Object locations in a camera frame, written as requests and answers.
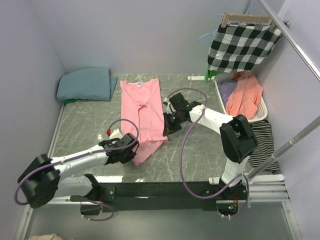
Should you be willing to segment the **pink t-shirt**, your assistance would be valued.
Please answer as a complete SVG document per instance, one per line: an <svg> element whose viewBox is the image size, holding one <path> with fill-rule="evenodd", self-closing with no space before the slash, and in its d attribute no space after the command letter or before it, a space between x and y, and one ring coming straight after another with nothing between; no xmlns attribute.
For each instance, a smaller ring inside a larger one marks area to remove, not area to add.
<svg viewBox="0 0 320 240"><path fill-rule="evenodd" d="M121 122L121 132L137 135L139 131L139 147L133 163L136 166L144 163L153 155L168 138L163 136L164 116L158 78L147 82L120 82L121 88L121 118L132 121Z"/></svg>

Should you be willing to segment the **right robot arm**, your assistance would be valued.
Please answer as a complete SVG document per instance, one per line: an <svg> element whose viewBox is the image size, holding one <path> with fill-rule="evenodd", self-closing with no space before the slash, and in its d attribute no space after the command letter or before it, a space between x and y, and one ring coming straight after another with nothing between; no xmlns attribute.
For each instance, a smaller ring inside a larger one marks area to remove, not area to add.
<svg viewBox="0 0 320 240"><path fill-rule="evenodd" d="M242 180L241 177L234 178L244 173L250 155L258 146L247 118L241 114L222 114L197 101L188 102L180 92L166 97L163 104L166 106L163 136L178 132L184 122L200 124L220 135L227 161L219 180L223 183L219 193L226 200L232 199L237 194L236 185Z"/></svg>

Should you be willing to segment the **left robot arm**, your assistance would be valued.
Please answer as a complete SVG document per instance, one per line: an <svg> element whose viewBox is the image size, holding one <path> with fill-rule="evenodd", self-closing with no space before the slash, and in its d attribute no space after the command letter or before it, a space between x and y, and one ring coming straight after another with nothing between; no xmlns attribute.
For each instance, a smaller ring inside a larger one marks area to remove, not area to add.
<svg viewBox="0 0 320 240"><path fill-rule="evenodd" d="M54 198L79 196L99 201L105 196L101 184L92 174L75 177L78 172L110 164L126 164L139 148L139 141L130 133L122 138L103 140L89 149L66 156L37 156L18 178L18 190L33 209L42 207Z"/></svg>

